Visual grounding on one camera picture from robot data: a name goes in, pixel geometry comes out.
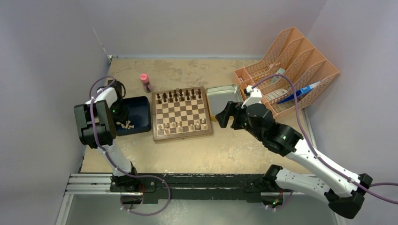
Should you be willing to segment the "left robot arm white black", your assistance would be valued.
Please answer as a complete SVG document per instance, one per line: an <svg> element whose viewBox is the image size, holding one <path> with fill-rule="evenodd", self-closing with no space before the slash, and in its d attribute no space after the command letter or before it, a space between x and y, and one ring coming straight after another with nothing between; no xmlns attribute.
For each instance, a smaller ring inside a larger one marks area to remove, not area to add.
<svg viewBox="0 0 398 225"><path fill-rule="evenodd" d="M80 142L101 153L112 168L112 185L133 192L140 179L116 141L115 124L126 123L129 115L122 103L123 90L124 85L110 76L106 86L89 94L90 100L74 107L74 115Z"/></svg>

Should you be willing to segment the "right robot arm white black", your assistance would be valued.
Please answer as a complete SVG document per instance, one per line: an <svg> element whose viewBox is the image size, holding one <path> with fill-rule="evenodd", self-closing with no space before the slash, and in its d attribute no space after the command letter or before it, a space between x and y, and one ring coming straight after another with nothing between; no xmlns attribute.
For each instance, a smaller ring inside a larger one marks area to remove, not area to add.
<svg viewBox="0 0 398 225"><path fill-rule="evenodd" d="M247 131L269 151L300 164L314 175L299 175L272 165L263 179L266 189L283 188L304 193L325 202L334 213L347 219L358 214L366 193L361 186L369 188L372 177L351 172L320 153L300 132L276 122L263 104L244 106L229 101L216 115L221 128L227 126L230 117L233 117L232 129Z"/></svg>

